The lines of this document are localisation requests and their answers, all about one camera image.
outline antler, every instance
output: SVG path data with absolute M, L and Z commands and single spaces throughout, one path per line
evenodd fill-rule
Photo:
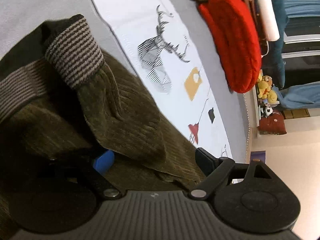
M 158 6 L 157 6 L 157 9 L 156 9 L 157 14 L 158 14 L 157 34 L 158 34 L 159 36 L 161 36 L 161 38 L 163 39 L 162 33 L 164 32 L 164 26 L 165 26 L 167 23 L 169 23 L 169 22 L 161 21 L 162 15 L 165 14 L 165 15 L 167 15 L 167 16 L 170 17 L 170 18 L 173 18 L 173 15 L 172 15 L 172 13 L 171 13 L 171 14 L 167 14 L 167 13 L 164 12 L 164 11 L 159 11 L 159 7 L 160 7 L 160 5 L 158 5 Z
M 165 48 L 169 53 L 174 53 L 175 55 L 177 55 L 178 58 L 179 58 L 182 62 L 188 63 L 188 62 L 190 62 L 190 60 L 184 60 L 184 57 L 185 57 L 185 55 L 186 55 L 186 51 L 187 51 L 187 47 L 189 46 L 189 43 L 188 43 L 188 39 L 187 39 L 186 36 L 184 37 L 184 39 L 186 40 L 187 45 L 186 45 L 183 53 L 178 53 L 178 52 L 177 52 L 177 50 L 178 50 L 178 48 L 179 48 L 179 45 L 177 45 L 177 46 L 174 47 L 171 43 L 164 42 L 164 44 L 165 44 L 165 47 L 164 47 L 164 48 Z
M 185 55 L 186 55 L 186 51 L 187 51 L 187 47 L 189 46 L 189 43 L 188 43 L 188 40 L 187 40 L 187 38 L 186 38 L 186 36 L 184 37 L 185 38 L 185 40 L 186 40 L 186 42 L 187 42 L 187 45 L 186 45 L 186 47 L 185 47 L 185 49 L 184 49 L 184 53 L 178 53 L 177 52 L 177 50 L 178 50 L 178 47 L 179 47 L 179 45 L 177 45 L 177 46 L 173 46 L 170 42 L 169 43 L 167 43 L 165 40 L 164 40 L 164 38 L 163 38 L 163 36 L 162 36 L 162 33 L 164 32 L 164 26 L 167 24 L 167 23 L 169 23 L 169 22 L 165 22 L 165 21 L 161 21 L 162 20 L 162 15 L 167 15 L 168 17 L 173 17 L 173 15 L 172 15 L 172 13 L 171 14 L 167 14 L 166 12 L 164 12 L 164 11 L 159 11 L 159 7 L 160 7 L 160 5 L 158 5 L 157 6 L 157 9 L 156 9 L 156 11 L 157 11 L 157 14 L 158 14 L 158 26 L 157 26 L 157 34 L 158 34 L 158 36 L 164 41 L 164 48 L 169 52 L 169 53 L 174 53 L 175 55 L 177 55 L 178 56 L 178 58 L 182 61 L 182 62 L 185 62 L 185 63 L 188 63 L 188 62 L 190 62 L 189 60 L 184 60 L 183 58 L 185 57 Z

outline deer head drawing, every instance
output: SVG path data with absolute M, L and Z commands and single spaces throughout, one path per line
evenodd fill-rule
M 142 44 L 138 46 L 138 54 L 142 67 L 147 71 L 147 78 L 149 78 L 157 87 L 158 91 L 169 93 L 171 89 L 171 80 L 167 75 L 163 67 L 161 60 L 161 52 L 165 49 L 170 54 L 175 54 L 180 61 L 188 63 L 188 60 L 185 60 L 187 47 L 189 46 L 188 40 L 186 37 L 185 40 L 187 45 L 183 53 L 178 52 L 179 45 L 174 46 L 170 42 L 168 43 L 163 38 L 164 26 L 169 22 L 163 21 L 163 15 L 166 15 L 170 18 L 173 17 L 172 14 L 167 14 L 164 11 L 159 11 L 160 5 L 157 6 L 156 12 L 158 14 L 158 25 L 156 27 L 157 36 L 145 40 Z

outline yellow tag illustration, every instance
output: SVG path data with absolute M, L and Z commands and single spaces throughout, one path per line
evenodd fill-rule
M 195 67 L 184 82 L 184 86 L 191 101 L 195 97 L 201 83 L 202 80 L 199 74 L 199 70 Z

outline stuffed animal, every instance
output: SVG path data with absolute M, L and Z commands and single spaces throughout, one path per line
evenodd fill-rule
M 258 76 L 258 80 L 257 80 L 257 83 L 258 83 L 258 82 L 260 82 L 260 81 L 262 81 L 262 75 L 261 75 L 261 71 L 260 71 L 260 73 L 259 73 L 259 76 Z
M 261 115 L 263 115 L 265 118 L 270 116 L 273 113 L 273 109 L 270 106 L 265 106 L 264 108 L 260 108 Z
M 258 88 L 259 88 L 259 94 L 258 98 L 266 99 L 267 93 L 271 90 L 271 87 L 269 86 L 268 82 L 262 80 L 258 82 Z
M 262 103 L 264 106 L 270 106 L 270 104 L 268 103 L 268 98 L 265 98 L 263 100 L 260 100 L 260 103 Z
M 271 90 L 269 91 L 268 95 L 267 95 L 267 99 L 268 99 L 268 103 L 269 103 L 270 105 L 273 105 L 273 104 L 276 103 L 276 101 L 277 101 L 277 99 L 278 99 L 278 95 L 277 95 L 277 93 L 276 93 L 273 89 L 271 89 Z
M 270 76 L 263 76 L 262 80 L 267 82 L 270 87 L 272 86 L 272 78 Z

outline red cushion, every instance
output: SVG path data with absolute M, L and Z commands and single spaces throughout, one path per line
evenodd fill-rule
M 281 135 L 287 133 L 284 126 L 284 117 L 276 109 L 273 109 L 273 113 L 267 118 L 261 117 L 258 130 L 260 134 Z
M 230 88 L 252 89 L 261 68 L 258 34 L 242 0 L 209 0 L 199 10 L 212 33 Z

